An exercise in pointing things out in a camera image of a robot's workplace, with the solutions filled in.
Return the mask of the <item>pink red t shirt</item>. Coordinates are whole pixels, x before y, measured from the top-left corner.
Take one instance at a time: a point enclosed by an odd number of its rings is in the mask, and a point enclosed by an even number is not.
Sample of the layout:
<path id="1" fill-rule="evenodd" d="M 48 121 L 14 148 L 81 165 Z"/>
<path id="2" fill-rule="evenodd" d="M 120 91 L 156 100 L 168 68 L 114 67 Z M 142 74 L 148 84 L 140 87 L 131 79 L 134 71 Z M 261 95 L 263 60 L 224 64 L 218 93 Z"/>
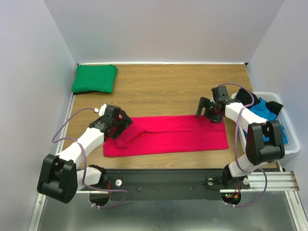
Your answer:
<path id="1" fill-rule="evenodd" d="M 194 115 L 134 117 L 115 140 L 103 145 L 106 157 L 228 149 L 224 123 Z"/>

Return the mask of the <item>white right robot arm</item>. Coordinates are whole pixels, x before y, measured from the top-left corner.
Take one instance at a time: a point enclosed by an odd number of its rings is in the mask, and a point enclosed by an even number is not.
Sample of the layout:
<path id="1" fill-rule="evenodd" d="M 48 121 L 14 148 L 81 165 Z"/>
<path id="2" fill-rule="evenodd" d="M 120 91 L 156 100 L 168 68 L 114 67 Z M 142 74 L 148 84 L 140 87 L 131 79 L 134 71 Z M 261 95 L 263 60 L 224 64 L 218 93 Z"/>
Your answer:
<path id="1" fill-rule="evenodd" d="M 235 161 L 226 165 L 222 172 L 221 183 L 232 188 L 263 165 L 284 158 L 282 128 L 277 120 L 265 119 L 250 110 L 255 104 L 251 91 L 246 91 L 251 98 L 250 103 L 232 99 L 225 84 L 218 85 L 211 91 L 212 98 L 200 98 L 196 117 L 204 115 L 214 123 L 221 123 L 226 117 L 235 122 L 236 130 L 241 128 L 246 132 L 244 155 L 238 157 L 235 153 Z"/>

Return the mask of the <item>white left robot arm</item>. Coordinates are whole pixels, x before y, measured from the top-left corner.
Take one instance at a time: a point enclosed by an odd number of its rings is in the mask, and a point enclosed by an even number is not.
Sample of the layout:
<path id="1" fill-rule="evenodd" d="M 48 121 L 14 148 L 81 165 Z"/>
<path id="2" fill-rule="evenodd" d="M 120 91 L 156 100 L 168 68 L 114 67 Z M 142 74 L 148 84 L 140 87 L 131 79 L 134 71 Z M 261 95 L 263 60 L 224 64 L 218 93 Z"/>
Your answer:
<path id="1" fill-rule="evenodd" d="M 103 104 L 93 108 L 98 118 L 91 122 L 85 132 L 78 138 L 52 138 L 53 143 L 71 140 L 72 144 L 57 154 L 48 154 L 42 162 L 39 175 L 38 193 L 69 203 L 76 192 L 87 188 L 91 191 L 101 191 L 111 196 L 113 193 L 125 193 L 127 190 L 112 190 L 107 182 L 105 169 L 98 166 L 88 166 L 87 156 L 108 139 L 117 139 L 130 125 L 132 119 L 120 107 Z"/>

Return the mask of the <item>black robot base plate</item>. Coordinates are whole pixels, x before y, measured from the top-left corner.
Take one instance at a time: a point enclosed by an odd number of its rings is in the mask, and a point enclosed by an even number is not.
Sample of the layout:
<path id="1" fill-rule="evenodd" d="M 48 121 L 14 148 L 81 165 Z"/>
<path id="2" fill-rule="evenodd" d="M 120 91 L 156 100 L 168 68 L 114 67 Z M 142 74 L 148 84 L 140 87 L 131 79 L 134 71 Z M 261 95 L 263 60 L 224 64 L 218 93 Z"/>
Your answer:
<path id="1" fill-rule="evenodd" d="M 223 174 L 223 169 L 108 169 L 94 187 L 116 190 L 109 194 L 112 201 L 220 200 L 222 191 L 250 188 L 244 177 L 223 180 Z"/>

